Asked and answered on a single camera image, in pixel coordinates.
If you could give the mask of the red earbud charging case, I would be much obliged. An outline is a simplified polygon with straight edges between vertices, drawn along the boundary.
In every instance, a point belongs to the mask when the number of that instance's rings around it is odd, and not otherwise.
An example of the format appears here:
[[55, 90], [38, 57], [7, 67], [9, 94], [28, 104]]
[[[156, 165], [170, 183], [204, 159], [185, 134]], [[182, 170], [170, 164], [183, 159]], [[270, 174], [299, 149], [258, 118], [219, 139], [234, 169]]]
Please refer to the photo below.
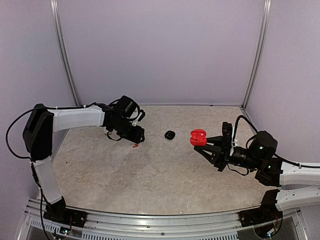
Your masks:
[[203, 147], [207, 144], [207, 133], [203, 129], [195, 129], [190, 132], [190, 143], [194, 147]]

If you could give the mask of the black earbud charging case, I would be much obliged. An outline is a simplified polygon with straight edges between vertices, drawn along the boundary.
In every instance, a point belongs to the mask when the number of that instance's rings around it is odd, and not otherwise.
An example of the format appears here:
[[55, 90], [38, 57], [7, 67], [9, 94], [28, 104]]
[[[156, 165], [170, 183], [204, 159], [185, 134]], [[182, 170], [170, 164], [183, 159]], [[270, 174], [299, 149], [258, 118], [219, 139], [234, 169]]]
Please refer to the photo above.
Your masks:
[[176, 136], [176, 133], [172, 130], [168, 130], [165, 134], [164, 134], [164, 138], [167, 140], [173, 140]]

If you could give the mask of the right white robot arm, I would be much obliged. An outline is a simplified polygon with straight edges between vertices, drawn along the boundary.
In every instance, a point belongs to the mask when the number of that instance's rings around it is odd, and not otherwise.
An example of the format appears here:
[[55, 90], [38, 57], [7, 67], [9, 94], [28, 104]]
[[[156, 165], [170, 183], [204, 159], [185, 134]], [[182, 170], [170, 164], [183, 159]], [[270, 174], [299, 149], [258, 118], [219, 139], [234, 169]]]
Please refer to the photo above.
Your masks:
[[266, 222], [276, 210], [318, 205], [320, 203], [320, 166], [286, 160], [276, 154], [278, 142], [266, 131], [250, 138], [250, 146], [235, 144], [232, 133], [226, 130], [220, 136], [208, 137], [203, 129], [190, 133], [190, 143], [196, 152], [205, 157], [218, 171], [231, 165], [254, 172], [255, 179], [266, 191], [256, 218]]

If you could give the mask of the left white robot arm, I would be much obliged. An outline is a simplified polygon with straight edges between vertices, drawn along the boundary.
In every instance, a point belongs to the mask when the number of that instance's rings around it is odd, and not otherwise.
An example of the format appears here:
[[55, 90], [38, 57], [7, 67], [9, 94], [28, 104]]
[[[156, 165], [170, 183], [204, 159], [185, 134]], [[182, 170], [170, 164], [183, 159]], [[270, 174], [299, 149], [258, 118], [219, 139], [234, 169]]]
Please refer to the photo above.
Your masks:
[[53, 167], [53, 134], [69, 129], [102, 127], [107, 133], [115, 132], [119, 139], [140, 144], [145, 130], [138, 125], [146, 113], [130, 97], [123, 95], [110, 104], [91, 103], [79, 107], [48, 107], [36, 104], [30, 112], [22, 137], [30, 157], [36, 183], [42, 190], [49, 212], [63, 223], [70, 218], [64, 207]]

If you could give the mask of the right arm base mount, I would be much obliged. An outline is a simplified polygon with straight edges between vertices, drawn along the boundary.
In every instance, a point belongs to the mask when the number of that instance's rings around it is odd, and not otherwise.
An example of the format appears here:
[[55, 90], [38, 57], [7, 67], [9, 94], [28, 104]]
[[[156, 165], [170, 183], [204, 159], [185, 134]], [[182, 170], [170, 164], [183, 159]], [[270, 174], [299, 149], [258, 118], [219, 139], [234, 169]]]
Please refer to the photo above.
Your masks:
[[238, 213], [242, 227], [259, 225], [283, 217], [283, 212], [276, 208], [275, 199], [263, 199], [261, 205]]

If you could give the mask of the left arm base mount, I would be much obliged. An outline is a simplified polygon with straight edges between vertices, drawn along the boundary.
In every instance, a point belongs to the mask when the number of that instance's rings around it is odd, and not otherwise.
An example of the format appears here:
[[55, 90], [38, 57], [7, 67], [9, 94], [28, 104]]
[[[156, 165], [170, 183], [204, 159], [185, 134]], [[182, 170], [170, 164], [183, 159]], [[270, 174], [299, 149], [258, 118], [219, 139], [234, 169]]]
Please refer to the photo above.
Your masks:
[[88, 213], [82, 210], [68, 208], [64, 197], [62, 197], [56, 203], [46, 203], [43, 216], [46, 220], [72, 227], [83, 228]]

